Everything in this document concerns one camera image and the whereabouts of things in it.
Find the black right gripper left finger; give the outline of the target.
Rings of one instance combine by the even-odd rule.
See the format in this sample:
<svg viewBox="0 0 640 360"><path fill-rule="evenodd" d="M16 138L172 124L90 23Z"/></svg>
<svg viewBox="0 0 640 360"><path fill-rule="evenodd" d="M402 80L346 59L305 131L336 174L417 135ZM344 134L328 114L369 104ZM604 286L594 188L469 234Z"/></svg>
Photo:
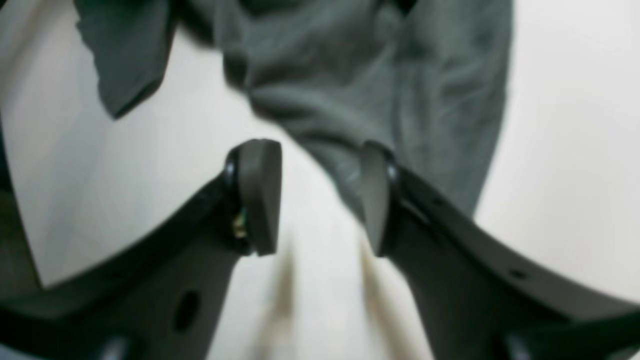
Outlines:
<svg viewBox="0 0 640 360"><path fill-rule="evenodd" d="M129 248L1 303L3 360L203 360L235 266L274 255L282 146L252 139L222 172Z"/></svg>

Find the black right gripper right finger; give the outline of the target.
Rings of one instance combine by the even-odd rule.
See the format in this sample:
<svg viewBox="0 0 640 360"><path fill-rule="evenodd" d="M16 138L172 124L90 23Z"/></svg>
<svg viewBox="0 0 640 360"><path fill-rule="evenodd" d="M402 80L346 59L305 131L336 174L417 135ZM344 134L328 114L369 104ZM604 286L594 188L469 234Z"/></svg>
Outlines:
<svg viewBox="0 0 640 360"><path fill-rule="evenodd" d="M487 234L385 146L361 148L370 248L413 295L437 360L630 360L639 305L573 281Z"/></svg>

